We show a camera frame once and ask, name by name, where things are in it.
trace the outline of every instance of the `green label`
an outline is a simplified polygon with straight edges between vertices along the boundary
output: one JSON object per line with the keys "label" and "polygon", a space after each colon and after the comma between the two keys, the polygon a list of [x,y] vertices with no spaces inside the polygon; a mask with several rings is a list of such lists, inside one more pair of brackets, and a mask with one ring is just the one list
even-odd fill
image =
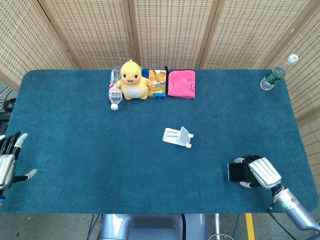
{"label": "green label", "polygon": [[276,85],[278,82],[280,82],[282,78],[277,78],[272,74],[272,72],[269,72],[267,76],[265,76],[265,80],[272,85]]}

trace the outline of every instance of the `plush duck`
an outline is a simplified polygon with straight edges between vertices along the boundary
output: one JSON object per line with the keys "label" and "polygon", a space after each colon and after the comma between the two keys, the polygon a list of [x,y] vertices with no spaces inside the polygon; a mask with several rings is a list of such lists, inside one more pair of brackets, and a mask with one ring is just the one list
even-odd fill
{"label": "plush duck", "polygon": [[137,63],[127,61],[121,68],[121,79],[116,83],[118,88],[122,89],[124,98],[143,99],[148,96],[148,86],[151,85],[149,79],[141,76],[141,69]]}

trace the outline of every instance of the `floor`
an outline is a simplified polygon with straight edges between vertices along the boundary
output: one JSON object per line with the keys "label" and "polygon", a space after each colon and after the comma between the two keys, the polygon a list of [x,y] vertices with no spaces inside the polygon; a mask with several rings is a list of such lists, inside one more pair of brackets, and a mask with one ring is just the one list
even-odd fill
{"label": "floor", "polygon": [[[0,95],[6,85],[0,82]],[[17,96],[9,89],[0,96],[0,102]],[[311,213],[320,220],[320,207]],[[220,214],[220,232],[232,236],[238,214]],[[306,240],[314,231],[300,231],[285,213],[275,214],[278,221],[298,240]],[[0,240],[85,240],[87,238],[91,214],[2,214],[0,217]],[[290,240],[291,238],[267,214],[253,214],[253,229],[257,240]],[[208,236],[215,232],[215,216],[206,215]],[[90,240],[96,240],[101,228],[101,219],[97,221]],[[245,214],[240,214],[235,240],[248,240]]]}

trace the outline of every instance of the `robotic arm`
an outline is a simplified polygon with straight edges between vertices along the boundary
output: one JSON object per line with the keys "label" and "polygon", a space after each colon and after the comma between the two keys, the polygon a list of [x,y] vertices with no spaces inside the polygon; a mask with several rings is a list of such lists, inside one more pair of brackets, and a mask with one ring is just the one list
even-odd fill
{"label": "robotic arm", "polygon": [[25,175],[15,176],[15,166],[18,159],[22,144],[28,137],[24,133],[20,137],[20,132],[5,138],[4,135],[0,136],[0,215],[3,205],[6,201],[4,192],[11,187],[12,183],[26,181],[32,178],[37,169],[31,170]]}
{"label": "robotic arm", "polygon": [[[271,190],[274,200],[267,212],[272,218],[274,216],[271,211],[275,203],[278,203],[299,230],[315,230],[320,232],[320,225],[301,205],[293,193],[287,187],[281,185],[280,174],[267,158],[260,157],[259,155],[249,155],[236,158],[234,162],[243,164],[243,167],[248,168],[256,179],[256,181],[252,182],[240,181],[242,186],[247,188],[261,186],[267,190]],[[320,235],[317,234],[308,240],[320,240]]]}

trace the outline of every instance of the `yellow line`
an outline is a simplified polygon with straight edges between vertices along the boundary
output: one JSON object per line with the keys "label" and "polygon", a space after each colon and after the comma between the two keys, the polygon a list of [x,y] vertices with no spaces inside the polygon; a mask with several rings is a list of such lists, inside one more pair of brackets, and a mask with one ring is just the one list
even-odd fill
{"label": "yellow line", "polygon": [[246,229],[248,231],[248,240],[255,240],[255,231],[254,231],[254,223],[252,221],[252,214],[246,213],[245,220],[246,220]]}

